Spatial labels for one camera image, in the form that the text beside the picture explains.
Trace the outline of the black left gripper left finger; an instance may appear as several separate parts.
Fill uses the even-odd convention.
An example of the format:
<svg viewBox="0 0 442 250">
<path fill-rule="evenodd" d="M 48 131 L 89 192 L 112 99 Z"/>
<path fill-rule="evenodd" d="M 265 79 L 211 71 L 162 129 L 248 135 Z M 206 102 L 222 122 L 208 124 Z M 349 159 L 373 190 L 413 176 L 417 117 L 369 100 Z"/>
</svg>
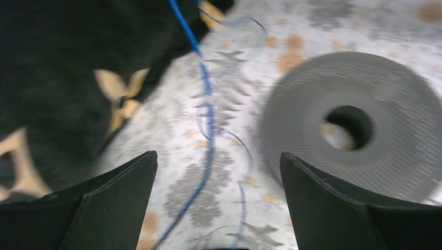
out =
<svg viewBox="0 0 442 250">
<path fill-rule="evenodd" d="M 42 198 L 12 192 L 1 202 L 1 249 L 135 249 L 157 166 L 148 151 Z"/>
</svg>

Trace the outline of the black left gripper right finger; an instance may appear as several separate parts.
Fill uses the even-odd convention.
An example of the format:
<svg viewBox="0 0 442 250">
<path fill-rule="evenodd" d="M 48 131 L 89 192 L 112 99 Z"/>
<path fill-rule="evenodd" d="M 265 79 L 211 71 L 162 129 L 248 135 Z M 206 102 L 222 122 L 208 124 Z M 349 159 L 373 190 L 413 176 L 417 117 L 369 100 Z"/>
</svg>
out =
<svg viewBox="0 0 442 250">
<path fill-rule="evenodd" d="M 441 249 L 441 207 L 366 190 L 289 152 L 279 168 L 299 249 Z"/>
</svg>

